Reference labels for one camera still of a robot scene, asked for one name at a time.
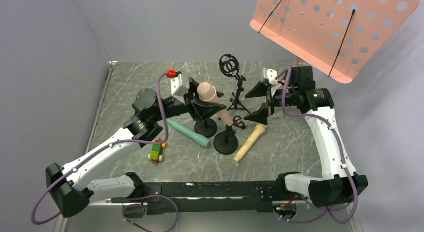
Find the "teal microphone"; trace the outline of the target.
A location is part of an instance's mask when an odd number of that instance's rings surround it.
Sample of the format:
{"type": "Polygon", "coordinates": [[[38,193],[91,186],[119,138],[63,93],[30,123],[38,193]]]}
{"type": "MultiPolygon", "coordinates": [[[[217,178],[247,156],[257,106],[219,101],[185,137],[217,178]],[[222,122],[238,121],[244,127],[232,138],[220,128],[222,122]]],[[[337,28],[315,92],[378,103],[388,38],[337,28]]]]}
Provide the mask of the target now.
{"type": "Polygon", "coordinates": [[[188,138],[192,139],[194,142],[196,142],[198,145],[207,148],[210,145],[209,138],[205,137],[204,135],[201,135],[188,127],[172,120],[167,119],[167,122],[169,125],[171,125],[174,129],[182,133],[183,135],[187,136],[188,138]]]}

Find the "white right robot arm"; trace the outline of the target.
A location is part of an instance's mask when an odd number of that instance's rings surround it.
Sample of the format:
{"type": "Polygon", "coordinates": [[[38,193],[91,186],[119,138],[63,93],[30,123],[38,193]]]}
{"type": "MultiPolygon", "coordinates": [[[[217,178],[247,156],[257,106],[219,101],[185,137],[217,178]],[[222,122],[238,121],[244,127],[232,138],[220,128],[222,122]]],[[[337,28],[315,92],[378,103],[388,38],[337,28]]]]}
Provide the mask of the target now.
{"type": "Polygon", "coordinates": [[[360,175],[348,156],[339,135],[335,104],[326,88],[317,88],[311,66],[291,67],[281,74],[265,68],[258,84],[246,98],[265,97],[260,109],[245,120],[268,124],[268,117],[280,107],[287,116],[303,117],[307,121],[318,149],[322,176],[306,176],[286,172],[276,183],[283,193],[297,193],[310,198],[316,207],[353,203],[368,186],[366,175],[360,175]]]}

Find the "pink microphone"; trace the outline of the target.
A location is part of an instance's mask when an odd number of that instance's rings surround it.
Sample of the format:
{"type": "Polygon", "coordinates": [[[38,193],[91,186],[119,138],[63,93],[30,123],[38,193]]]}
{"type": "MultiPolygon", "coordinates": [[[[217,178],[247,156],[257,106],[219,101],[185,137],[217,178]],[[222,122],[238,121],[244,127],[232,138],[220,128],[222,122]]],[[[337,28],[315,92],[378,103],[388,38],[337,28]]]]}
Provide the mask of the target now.
{"type": "MultiPolygon", "coordinates": [[[[218,97],[218,92],[216,88],[208,82],[203,82],[199,84],[197,88],[200,100],[204,102],[217,103],[221,104],[221,100],[218,97]]],[[[228,125],[232,126],[234,124],[233,117],[230,115],[227,109],[221,110],[219,117],[228,125]]]]}

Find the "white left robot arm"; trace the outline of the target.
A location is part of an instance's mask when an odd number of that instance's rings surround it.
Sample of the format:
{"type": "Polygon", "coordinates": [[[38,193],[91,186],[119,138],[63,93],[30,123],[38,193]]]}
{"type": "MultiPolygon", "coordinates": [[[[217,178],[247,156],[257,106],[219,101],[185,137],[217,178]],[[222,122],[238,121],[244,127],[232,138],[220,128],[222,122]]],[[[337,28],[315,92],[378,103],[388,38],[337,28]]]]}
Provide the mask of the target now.
{"type": "Polygon", "coordinates": [[[159,90],[143,89],[133,104],[135,113],[109,139],[82,157],[46,169],[47,192],[65,218],[75,216],[88,205],[107,199],[127,203],[129,208],[144,206],[148,214],[177,212],[257,210],[268,212],[270,202],[262,193],[273,181],[230,182],[144,182],[134,173],[100,179],[108,164],[156,144],[156,137],[167,126],[159,125],[170,117],[188,113],[204,121],[226,108],[223,104],[203,102],[198,83],[185,77],[183,84],[172,84],[172,95],[162,98],[159,90]]]}

